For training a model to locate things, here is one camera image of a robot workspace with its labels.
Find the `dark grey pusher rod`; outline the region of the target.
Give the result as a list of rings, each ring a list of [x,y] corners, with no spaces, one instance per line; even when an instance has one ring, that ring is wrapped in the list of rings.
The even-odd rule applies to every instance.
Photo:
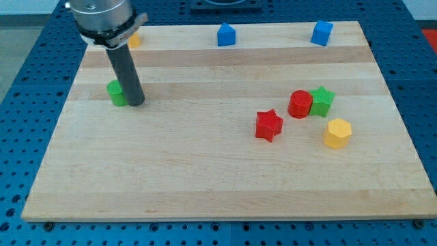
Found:
[[[117,49],[107,49],[109,61],[119,81],[126,102],[130,106],[139,106],[145,101],[145,94],[127,44]]]

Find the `yellow block behind arm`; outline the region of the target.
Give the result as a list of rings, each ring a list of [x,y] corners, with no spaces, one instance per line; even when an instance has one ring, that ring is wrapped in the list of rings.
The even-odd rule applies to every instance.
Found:
[[[131,37],[128,39],[128,47],[130,49],[135,49],[141,46],[141,37],[137,32],[135,32]]]

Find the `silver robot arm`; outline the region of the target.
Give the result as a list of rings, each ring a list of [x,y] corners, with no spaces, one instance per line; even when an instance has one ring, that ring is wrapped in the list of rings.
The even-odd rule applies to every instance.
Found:
[[[106,50],[127,103],[141,105],[145,94],[128,40],[148,22],[147,13],[138,13],[129,0],[69,0],[65,8],[71,11],[82,39]]]

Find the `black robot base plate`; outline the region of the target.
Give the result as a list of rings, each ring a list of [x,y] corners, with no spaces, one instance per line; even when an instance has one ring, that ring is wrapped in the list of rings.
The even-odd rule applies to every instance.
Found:
[[[189,0],[191,12],[262,10],[263,0]]]

